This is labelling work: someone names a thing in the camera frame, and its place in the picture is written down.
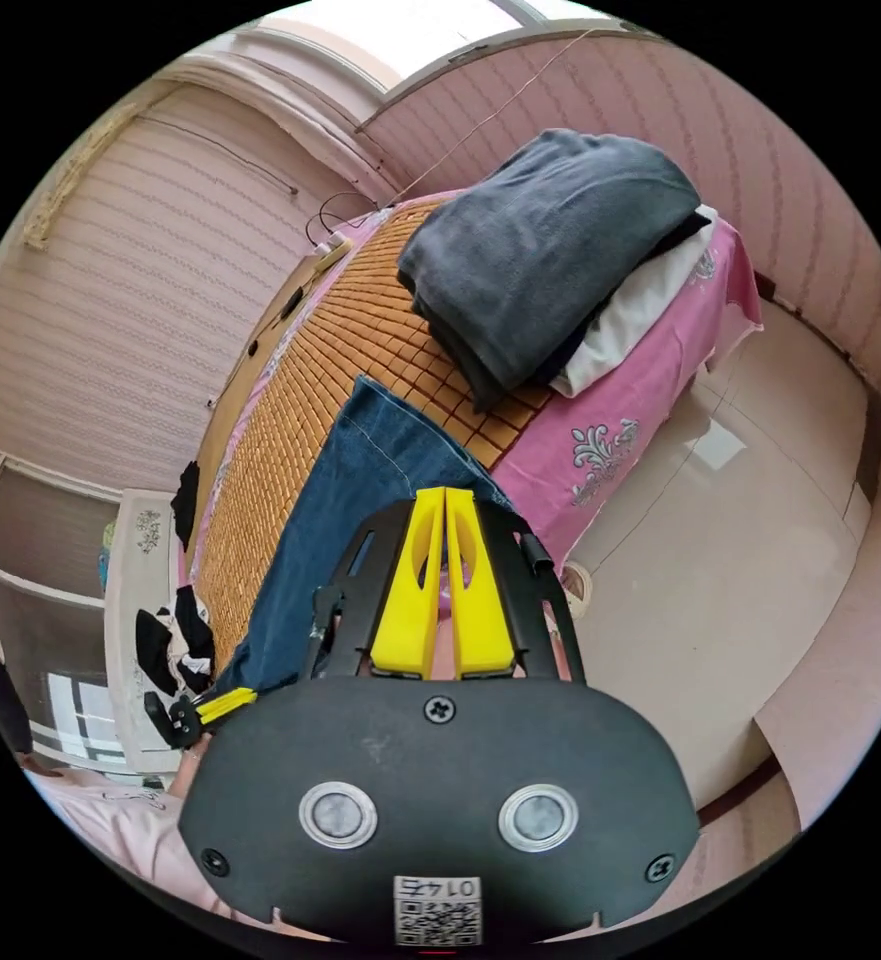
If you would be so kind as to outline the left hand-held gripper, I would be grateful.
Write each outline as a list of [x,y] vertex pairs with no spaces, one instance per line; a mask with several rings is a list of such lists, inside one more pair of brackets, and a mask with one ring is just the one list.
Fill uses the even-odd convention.
[[166,706],[158,693],[148,691],[143,694],[143,707],[153,728],[169,748],[187,750],[202,739],[202,727],[219,727],[257,699],[255,690],[241,687],[205,699],[198,707],[195,699],[187,694],[180,695]]

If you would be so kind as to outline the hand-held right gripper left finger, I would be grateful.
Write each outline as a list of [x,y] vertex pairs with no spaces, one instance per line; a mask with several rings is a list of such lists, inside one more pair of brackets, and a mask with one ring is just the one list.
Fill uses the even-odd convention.
[[412,502],[379,625],[371,672],[430,677],[438,623],[445,535],[444,487],[422,489]]

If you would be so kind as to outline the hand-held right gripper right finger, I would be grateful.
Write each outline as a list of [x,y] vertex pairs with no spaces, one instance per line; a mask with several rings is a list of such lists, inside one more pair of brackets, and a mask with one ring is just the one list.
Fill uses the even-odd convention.
[[515,644],[504,597],[508,548],[499,507],[467,489],[445,489],[447,573],[455,676],[459,680],[509,675]]

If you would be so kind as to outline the person's left hand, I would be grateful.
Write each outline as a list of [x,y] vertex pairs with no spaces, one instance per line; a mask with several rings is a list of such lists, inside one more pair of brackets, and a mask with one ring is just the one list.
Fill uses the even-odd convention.
[[211,740],[212,735],[204,733],[199,740],[182,751],[177,771],[167,788],[171,796],[178,799],[186,797]]

